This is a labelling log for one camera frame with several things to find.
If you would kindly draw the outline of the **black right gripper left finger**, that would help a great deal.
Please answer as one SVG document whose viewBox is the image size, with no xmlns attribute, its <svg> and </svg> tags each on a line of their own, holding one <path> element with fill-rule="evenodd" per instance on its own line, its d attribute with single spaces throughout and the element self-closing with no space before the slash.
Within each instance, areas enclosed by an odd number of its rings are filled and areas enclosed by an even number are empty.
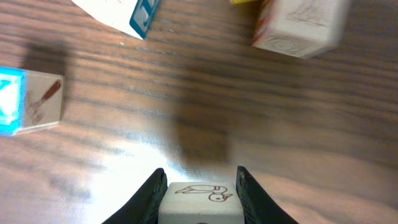
<svg viewBox="0 0 398 224">
<path fill-rule="evenodd" d="M 163 168 L 157 168 L 103 224 L 158 224 L 159 207 L 167 189 L 166 173 Z"/>
</svg>

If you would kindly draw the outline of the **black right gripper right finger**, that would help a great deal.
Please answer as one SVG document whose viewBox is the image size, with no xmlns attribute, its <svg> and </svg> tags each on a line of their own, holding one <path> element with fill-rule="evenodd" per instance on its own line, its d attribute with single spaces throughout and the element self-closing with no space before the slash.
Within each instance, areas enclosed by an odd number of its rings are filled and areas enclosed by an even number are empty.
<svg viewBox="0 0 398 224">
<path fill-rule="evenodd" d="M 298 224 L 244 166 L 237 167 L 236 191 L 243 206 L 245 224 Z"/>
</svg>

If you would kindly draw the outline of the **wooden block green L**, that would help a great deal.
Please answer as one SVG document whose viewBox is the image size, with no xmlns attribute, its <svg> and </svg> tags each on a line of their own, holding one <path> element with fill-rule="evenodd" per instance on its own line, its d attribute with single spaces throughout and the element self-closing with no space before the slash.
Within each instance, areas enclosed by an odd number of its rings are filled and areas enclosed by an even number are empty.
<svg viewBox="0 0 398 224">
<path fill-rule="evenodd" d="M 172 182 L 159 207 L 159 224 L 244 224 L 233 184 Z"/>
</svg>

